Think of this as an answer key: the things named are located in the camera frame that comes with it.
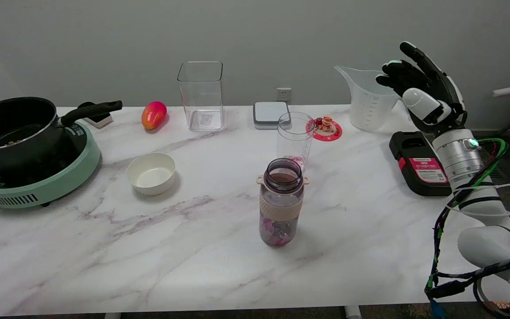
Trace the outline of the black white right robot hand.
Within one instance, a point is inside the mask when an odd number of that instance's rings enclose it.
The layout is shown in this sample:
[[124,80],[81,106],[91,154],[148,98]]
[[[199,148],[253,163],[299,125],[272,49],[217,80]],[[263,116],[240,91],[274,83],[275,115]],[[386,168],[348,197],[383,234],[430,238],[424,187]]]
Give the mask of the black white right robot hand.
[[391,88],[402,100],[405,91],[414,88],[440,103],[439,107],[423,115],[417,115],[407,107],[419,131],[437,137],[454,129],[464,129],[468,113],[453,79],[410,42],[402,42],[399,49],[416,65],[405,60],[391,60],[381,67],[382,73],[376,76],[375,81]]

